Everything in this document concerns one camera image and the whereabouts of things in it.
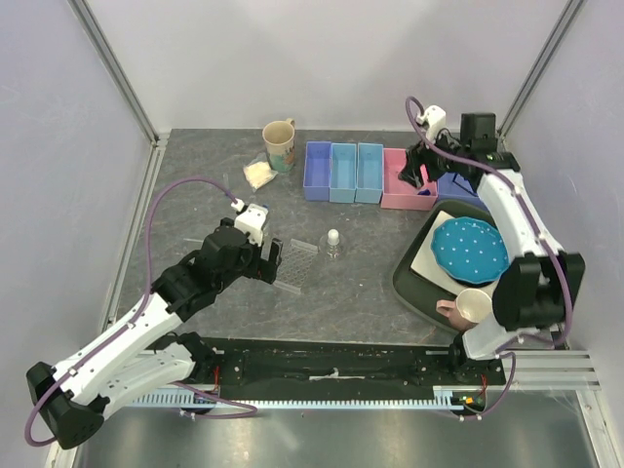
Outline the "purple bin leftmost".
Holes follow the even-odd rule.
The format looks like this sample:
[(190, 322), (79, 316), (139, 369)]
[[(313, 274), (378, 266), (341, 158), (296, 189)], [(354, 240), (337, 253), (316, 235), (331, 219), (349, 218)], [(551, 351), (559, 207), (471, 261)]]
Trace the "purple bin leftmost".
[(331, 148), (329, 141), (308, 141), (305, 148), (303, 192), (307, 201), (330, 199)]

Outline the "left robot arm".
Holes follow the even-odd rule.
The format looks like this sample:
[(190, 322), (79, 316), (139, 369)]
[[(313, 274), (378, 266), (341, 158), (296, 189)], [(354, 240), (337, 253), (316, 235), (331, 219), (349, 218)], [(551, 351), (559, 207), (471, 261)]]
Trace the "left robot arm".
[(271, 284), (282, 261), (280, 240), (262, 257), (268, 211), (250, 205), (223, 218), (200, 249), (147, 285), (146, 294), (114, 326), (71, 357), (26, 373), (34, 405), (63, 449), (89, 440), (114, 412), (156, 388), (217, 380), (221, 359), (196, 332), (180, 334), (150, 356), (144, 350), (169, 335), (241, 277)]

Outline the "blue dotted plate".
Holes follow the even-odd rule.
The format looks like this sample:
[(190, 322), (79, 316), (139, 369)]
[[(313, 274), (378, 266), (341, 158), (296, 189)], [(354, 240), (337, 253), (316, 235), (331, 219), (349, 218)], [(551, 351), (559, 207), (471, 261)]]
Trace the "blue dotted plate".
[(453, 280), (466, 286), (491, 284), (510, 265), (499, 231), (473, 217), (444, 221), (434, 230), (430, 248), (437, 264)]

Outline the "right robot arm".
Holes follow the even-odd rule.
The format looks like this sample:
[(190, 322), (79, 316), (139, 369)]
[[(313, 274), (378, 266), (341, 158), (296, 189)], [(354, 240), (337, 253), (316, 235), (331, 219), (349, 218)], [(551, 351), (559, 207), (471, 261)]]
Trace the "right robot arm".
[(450, 345), (444, 359), (448, 376), (469, 383), (481, 373), (482, 363), (502, 359), (504, 351), (524, 339), (551, 349), (564, 345), (585, 262), (578, 253), (566, 253), (546, 229), (515, 157), (498, 151), (494, 114), (462, 115), (457, 143), (436, 140), (446, 125), (439, 106), (421, 107), (409, 121), (420, 141), (408, 149), (408, 162), (426, 169), (432, 180), (446, 173), (467, 179), (487, 207), (510, 261), (493, 291), (492, 313)]

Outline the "pink bin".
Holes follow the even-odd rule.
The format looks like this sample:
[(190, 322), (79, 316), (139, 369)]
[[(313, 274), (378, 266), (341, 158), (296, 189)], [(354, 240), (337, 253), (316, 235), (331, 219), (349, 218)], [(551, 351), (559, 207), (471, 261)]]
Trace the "pink bin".
[(420, 190), (398, 180), (398, 173), (406, 163), (406, 150), (385, 148), (383, 150), (383, 190), (381, 208), (392, 210), (429, 211), (438, 199), (437, 183), (430, 181), (429, 189), (437, 191), (436, 197), (419, 196)]

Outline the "beige cartoon mug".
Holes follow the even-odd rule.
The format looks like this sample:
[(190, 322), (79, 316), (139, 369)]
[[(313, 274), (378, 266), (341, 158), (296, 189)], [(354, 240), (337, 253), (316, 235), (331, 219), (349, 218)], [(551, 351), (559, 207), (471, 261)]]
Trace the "beige cartoon mug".
[(262, 130), (262, 138), (271, 168), (278, 173), (289, 172), (294, 163), (294, 119), (273, 121)]

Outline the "dark green tray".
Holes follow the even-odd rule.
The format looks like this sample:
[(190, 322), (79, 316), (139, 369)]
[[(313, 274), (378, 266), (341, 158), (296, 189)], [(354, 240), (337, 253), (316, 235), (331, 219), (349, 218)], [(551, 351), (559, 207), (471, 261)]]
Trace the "dark green tray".
[(403, 306), (430, 324), (450, 333), (457, 333), (457, 330), (446, 317), (436, 311), (437, 301), (455, 300), (461, 291), (475, 286), (455, 282), (435, 261), (430, 244), (434, 230), (442, 222), (462, 216), (495, 225), (487, 211), (473, 205), (456, 200), (438, 202), (424, 218), (422, 226), (408, 244), (391, 275), (393, 292)]

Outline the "light blue bin right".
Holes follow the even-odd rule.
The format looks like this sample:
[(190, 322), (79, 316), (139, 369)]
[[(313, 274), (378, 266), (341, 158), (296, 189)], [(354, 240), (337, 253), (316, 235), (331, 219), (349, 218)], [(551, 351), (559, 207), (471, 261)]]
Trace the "light blue bin right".
[(378, 204), (383, 190), (383, 145), (358, 143), (356, 195), (359, 204)]

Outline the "bag of white powder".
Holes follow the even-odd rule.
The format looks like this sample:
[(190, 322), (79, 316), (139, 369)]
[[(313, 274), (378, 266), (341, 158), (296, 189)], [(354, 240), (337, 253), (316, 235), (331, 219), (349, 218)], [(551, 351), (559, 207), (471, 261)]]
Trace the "bag of white powder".
[(252, 191), (256, 191), (272, 181), (278, 174), (269, 164), (265, 153), (258, 153), (244, 168), (245, 179)]

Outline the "large purple bin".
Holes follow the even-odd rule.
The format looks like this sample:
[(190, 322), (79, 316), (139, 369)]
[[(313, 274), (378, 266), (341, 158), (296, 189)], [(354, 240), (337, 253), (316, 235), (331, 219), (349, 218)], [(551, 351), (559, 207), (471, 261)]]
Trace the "large purple bin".
[(456, 173), (446, 173), (437, 180), (438, 200), (458, 200), (486, 211), (487, 207), (479, 196), (477, 198), (471, 196), (462, 197), (460, 194), (455, 194), (451, 190), (450, 180), (454, 174)]

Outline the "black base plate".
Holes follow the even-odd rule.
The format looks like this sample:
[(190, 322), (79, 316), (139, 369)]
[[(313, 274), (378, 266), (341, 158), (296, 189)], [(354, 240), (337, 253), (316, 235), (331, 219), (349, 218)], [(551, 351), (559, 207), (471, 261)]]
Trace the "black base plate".
[(437, 386), (506, 383), (499, 361), (466, 361), (440, 346), (202, 338), (189, 384), (217, 384), (227, 400), (425, 400)]

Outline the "clear test tube rack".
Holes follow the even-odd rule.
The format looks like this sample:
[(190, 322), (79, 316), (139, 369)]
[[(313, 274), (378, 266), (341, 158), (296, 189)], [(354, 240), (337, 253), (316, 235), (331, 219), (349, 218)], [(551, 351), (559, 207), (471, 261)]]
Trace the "clear test tube rack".
[(301, 294), (312, 264), (319, 252), (316, 245), (291, 239), (283, 254), (273, 285), (284, 291)]

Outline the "glass flask with stopper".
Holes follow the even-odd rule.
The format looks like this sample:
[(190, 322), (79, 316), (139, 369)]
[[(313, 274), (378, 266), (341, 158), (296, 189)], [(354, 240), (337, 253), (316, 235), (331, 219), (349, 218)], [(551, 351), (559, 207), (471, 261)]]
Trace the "glass flask with stopper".
[(336, 260), (344, 255), (346, 241), (337, 229), (331, 228), (320, 239), (319, 250), (324, 257)]

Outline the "light blue bin left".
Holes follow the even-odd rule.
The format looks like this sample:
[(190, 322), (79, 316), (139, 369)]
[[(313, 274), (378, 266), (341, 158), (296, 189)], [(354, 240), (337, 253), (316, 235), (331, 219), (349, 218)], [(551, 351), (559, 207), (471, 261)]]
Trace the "light blue bin left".
[(356, 144), (333, 143), (331, 145), (331, 202), (351, 204), (355, 201), (356, 172)]

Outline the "pink mug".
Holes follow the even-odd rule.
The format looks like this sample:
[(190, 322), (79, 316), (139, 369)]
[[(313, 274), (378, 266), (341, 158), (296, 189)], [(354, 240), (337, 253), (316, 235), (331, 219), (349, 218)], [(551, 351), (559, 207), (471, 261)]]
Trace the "pink mug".
[(455, 300), (438, 300), (436, 311), (446, 317), (455, 330), (464, 332), (492, 314), (492, 300), (484, 291), (466, 289)]

